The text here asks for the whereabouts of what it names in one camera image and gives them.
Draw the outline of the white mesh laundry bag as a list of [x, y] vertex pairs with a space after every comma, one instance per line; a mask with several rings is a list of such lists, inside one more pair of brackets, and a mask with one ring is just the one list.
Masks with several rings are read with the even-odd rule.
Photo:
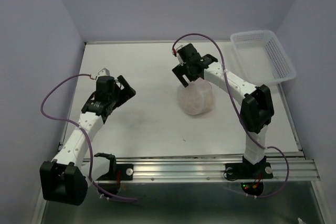
[[190, 82], [187, 87], [179, 85], [176, 99], [180, 109], [192, 116], [210, 112], [215, 106], [212, 86], [203, 79]]

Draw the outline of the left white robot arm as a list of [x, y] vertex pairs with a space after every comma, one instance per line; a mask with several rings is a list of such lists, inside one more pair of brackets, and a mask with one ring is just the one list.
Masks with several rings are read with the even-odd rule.
[[112, 77], [99, 73], [93, 78], [95, 91], [81, 109], [65, 146], [51, 161], [44, 161], [39, 169], [44, 200], [79, 206], [83, 203], [88, 187], [95, 186], [100, 197], [107, 201], [136, 202], [137, 199], [122, 197], [101, 188], [96, 180], [117, 175], [115, 156], [94, 154], [92, 141], [106, 123], [111, 113], [135, 96], [136, 91], [123, 76]]

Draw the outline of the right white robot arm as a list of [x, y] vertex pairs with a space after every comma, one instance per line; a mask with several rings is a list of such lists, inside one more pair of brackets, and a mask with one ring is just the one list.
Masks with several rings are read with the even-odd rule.
[[223, 54], [221, 62], [210, 54], [201, 56], [191, 44], [172, 49], [179, 64], [173, 73], [183, 87], [203, 79], [229, 95], [239, 122], [246, 132], [246, 146], [241, 170], [244, 175], [253, 177], [260, 172], [260, 162], [265, 156], [266, 131], [274, 115], [270, 89], [266, 85], [249, 83], [225, 67]]

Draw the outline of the white plastic basket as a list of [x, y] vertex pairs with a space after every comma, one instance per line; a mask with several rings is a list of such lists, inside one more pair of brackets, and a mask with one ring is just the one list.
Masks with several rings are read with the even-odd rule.
[[234, 33], [230, 41], [248, 82], [277, 85], [293, 80], [296, 70], [274, 32], [253, 30]]

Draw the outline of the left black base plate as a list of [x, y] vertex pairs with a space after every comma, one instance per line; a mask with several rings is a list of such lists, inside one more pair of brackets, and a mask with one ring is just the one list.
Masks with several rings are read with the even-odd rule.
[[[136, 202], [135, 198], [117, 195], [122, 182], [133, 180], [133, 168], [133, 164], [118, 164], [116, 157], [112, 154], [97, 153], [93, 156], [90, 182], [97, 189], [101, 199], [115, 202]], [[114, 184], [111, 187], [103, 187], [98, 184], [99, 180], [112, 181]]]

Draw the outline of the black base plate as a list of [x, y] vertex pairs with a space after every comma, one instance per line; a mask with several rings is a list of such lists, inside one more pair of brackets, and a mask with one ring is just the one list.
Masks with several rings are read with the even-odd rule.
[[[136, 202], [135, 198], [117, 195], [122, 182], [133, 180], [133, 168], [133, 164], [118, 164], [116, 157], [112, 154], [97, 153], [93, 156], [90, 182], [97, 189], [101, 199], [115, 202]], [[103, 187], [98, 184], [99, 180], [112, 181], [114, 184], [111, 187]]]
[[260, 196], [264, 191], [263, 179], [273, 179], [271, 165], [264, 156], [256, 164], [250, 163], [243, 157], [241, 163], [231, 163], [225, 165], [224, 177], [228, 181], [252, 180], [252, 182], [241, 182], [241, 188], [248, 196]]

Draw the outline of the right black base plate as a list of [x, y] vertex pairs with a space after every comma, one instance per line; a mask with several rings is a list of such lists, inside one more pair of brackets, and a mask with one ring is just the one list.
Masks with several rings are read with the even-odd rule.
[[241, 163], [231, 163], [225, 165], [224, 177], [228, 181], [252, 180], [252, 182], [241, 182], [241, 188], [248, 196], [260, 196], [264, 191], [263, 179], [273, 179], [271, 165], [264, 156], [256, 164], [250, 163], [243, 157]]

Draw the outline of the aluminium rail frame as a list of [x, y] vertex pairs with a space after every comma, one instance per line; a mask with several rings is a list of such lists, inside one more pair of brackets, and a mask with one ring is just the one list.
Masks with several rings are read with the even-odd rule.
[[[89, 74], [93, 80], [97, 74]], [[283, 153], [268, 154], [265, 152], [267, 162], [270, 163], [273, 179], [263, 179], [272, 182], [309, 182], [311, 193], [316, 199], [316, 208], [320, 212], [320, 220], [324, 223], [332, 223], [329, 210], [324, 204], [325, 197], [320, 188], [320, 178], [314, 161], [304, 159], [301, 156], [285, 156]], [[140, 157], [140, 158], [116, 158], [119, 164], [133, 164], [133, 180], [122, 183], [149, 184], [149, 183], [231, 183], [224, 177], [225, 165], [241, 163], [244, 156], [216, 157], [216, 156], [190, 156], [190, 157]], [[252, 180], [236, 180], [232, 183], [252, 182]], [[114, 182], [99, 180], [103, 187], [111, 187]], [[241, 189], [240, 194], [254, 199], [272, 198], [274, 193], [263, 193], [256, 197], [247, 195]]]

